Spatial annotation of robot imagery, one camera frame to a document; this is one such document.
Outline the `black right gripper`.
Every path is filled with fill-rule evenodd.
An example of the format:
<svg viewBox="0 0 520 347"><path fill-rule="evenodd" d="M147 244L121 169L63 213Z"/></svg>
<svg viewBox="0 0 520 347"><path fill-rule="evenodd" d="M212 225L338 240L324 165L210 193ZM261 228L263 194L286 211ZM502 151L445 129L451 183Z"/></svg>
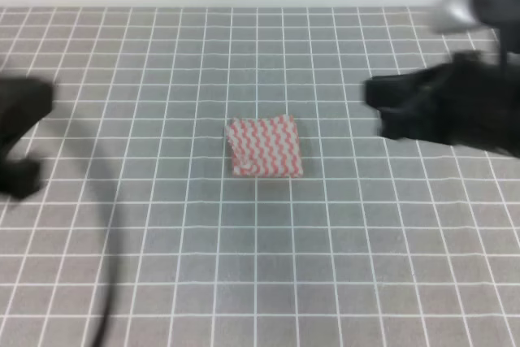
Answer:
<svg viewBox="0 0 520 347"><path fill-rule="evenodd" d="M379 113L379 135L519 154L519 66L457 52L446 63L373 76L364 101Z"/></svg>

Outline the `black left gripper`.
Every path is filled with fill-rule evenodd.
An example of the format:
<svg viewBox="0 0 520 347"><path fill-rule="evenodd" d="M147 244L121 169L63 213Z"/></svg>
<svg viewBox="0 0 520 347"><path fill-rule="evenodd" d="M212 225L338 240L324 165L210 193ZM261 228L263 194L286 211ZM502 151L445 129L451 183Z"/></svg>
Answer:
<svg viewBox="0 0 520 347"><path fill-rule="evenodd" d="M41 160L9 157L15 144L53 110L54 83L29 76L1 77L1 194L23 201L41 188Z"/></svg>

